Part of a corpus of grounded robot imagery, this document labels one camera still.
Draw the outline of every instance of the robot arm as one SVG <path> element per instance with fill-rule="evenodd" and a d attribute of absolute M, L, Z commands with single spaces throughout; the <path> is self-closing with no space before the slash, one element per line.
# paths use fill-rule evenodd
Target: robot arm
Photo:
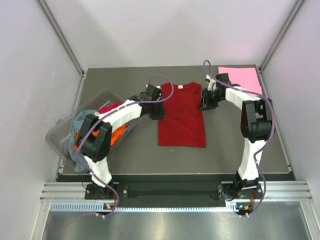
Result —
<path fill-rule="evenodd" d="M 101 118 L 105 117 L 101 123 L 94 129 L 84 142 L 81 152 L 88 163 L 89 168 L 104 183 L 108 184 L 112 176 L 108 169 L 107 155 L 110 151 L 112 133 L 123 124 L 137 119 L 143 115 L 149 115 L 152 120 L 159 120 L 165 117 L 163 103 L 143 103 L 143 101 L 155 101 L 161 98 L 161 89 L 149 84 L 144 92 L 139 96 L 130 97 L 125 103 L 112 109 L 109 112 L 85 117 L 79 135 L 75 139 L 75 145 L 78 147 L 85 135 L 92 126 Z M 100 187 L 105 187 L 100 181 L 92 176 L 92 181 Z"/>
<path fill-rule="evenodd" d="M 241 165 L 236 172 L 234 188 L 236 192 L 256 189 L 259 179 L 256 163 L 260 164 L 262 152 L 257 154 L 257 162 L 254 154 L 265 145 L 270 136 L 272 128 L 270 109 L 263 100 L 243 92 L 240 85 L 231 84 L 227 73 L 219 74 L 216 78 L 235 89 L 226 88 L 207 75 L 208 88 L 202 90 L 199 109 L 215 109 L 218 107 L 218 102 L 223 100 L 241 109 L 240 128 L 244 137 L 244 150 Z"/>

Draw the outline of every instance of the gray cloth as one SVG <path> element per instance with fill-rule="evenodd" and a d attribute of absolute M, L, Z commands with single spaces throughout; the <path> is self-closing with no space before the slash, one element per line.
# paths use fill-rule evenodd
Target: gray cloth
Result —
<path fill-rule="evenodd" d="M 75 137 L 76 137 L 77 132 L 80 130 L 82 123 L 85 120 L 85 117 L 88 114 L 95 114 L 96 112 L 97 112 L 96 110 L 83 110 L 75 117 L 75 119 L 73 121 L 71 135 L 70 135 L 69 142 L 68 142 L 68 149 L 69 149 L 71 159 L 74 162 L 76 162 L 75 167 L 74 167 L 74 171 L 77 173 L 85 171 L 86 168 L 76 161 L 76 151 L 74 150 Z M 82 164 L 84 164 L 85 166 L 88 166 L 85 157 L 81 153 L 79 154 L 78 161 L 81 162 Z"/>

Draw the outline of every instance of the dark gray work surface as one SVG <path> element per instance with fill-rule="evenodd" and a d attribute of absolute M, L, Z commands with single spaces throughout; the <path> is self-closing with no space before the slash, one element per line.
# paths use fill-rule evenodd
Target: dark gray work surface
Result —
<path fill-rule="evenodd" d="M 50 212 L 42 240 L 311 240 L 299 202 L 265 202 L 249 219 L 233 212 L 92 214 L 64 229 L 82 214 Z"/>
<path fill-rule="evenodd" d="M 211 68 L 214 75 L 218 74 L 216 66 Z M 156 74 L 170 77 L 174 84 L 197 82 L 208 86 L 202 66 L 90 68 L 80 105 L 102 89 L 125 99 L 138 95 L 146 88 L 149 78 Z M 165 82 L 165 79 L 156 78 L 152 83 L 161 85 Z M 218 108 L 204 111 L 203 117 L 206 148 L 158 146 L 158 122 L 141 117 L 121 146 L 107 156 L 111 174 L 235 173 L 245 144 L 240 131 L 241 111 L 224 101 Z M 264 173 L 289 172 L 277 134 L 263 152 L 261 169 Z"/>

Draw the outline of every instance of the plastic bin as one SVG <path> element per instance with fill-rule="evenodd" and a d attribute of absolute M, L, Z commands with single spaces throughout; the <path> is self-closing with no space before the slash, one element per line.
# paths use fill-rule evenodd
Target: plastic bin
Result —
<path fill-rule="evenodd" d="M 119 96 L 104 89 L 96 95 L 92 96 L 85 104 L 73 111 L 68 117 L 59 121 L 57 125 L 47 133 L 47 135 L 45 136 L 45 140 L 66 164 L 68 164 L 71 168 L 74 168 L 76 163 L 70 157 L 68 142 L 75 117 L 82 110 L 98 110 L 105 106 L 111 106 L 116 102 L 122 104 L 124 103 L 124 101 L 124 99 L 121 99 Z M 130 125 L 130 129 L 127 130 L 121 136 L 121 138 L 118 139 L 118 141 L 110 148 L 110 152 L 123 141 L 123 139 L 138 124 L 138 122 L 138 119 L 134 119 L 127 123 L 127 125 Z"/>

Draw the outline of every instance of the white side panel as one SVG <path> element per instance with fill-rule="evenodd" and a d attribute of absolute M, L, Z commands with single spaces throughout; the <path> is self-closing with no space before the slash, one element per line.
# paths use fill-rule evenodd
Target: white side panel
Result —
<path fill-rule="evenodd" d="M 0 238 L 25 240 L 58 161 L 45 136 L 80 76 L 36 1 L 2 1 L 0 22 Z"/>
<path fill-rule="evenodd" d="M 308 0 L 264 72 L 294 170 L 320 211 L 320 1 Z"/>
<path fill-rule="evenodd" d="M 82 68 L 257 64 L 296 0 L 46 0 Z"/>

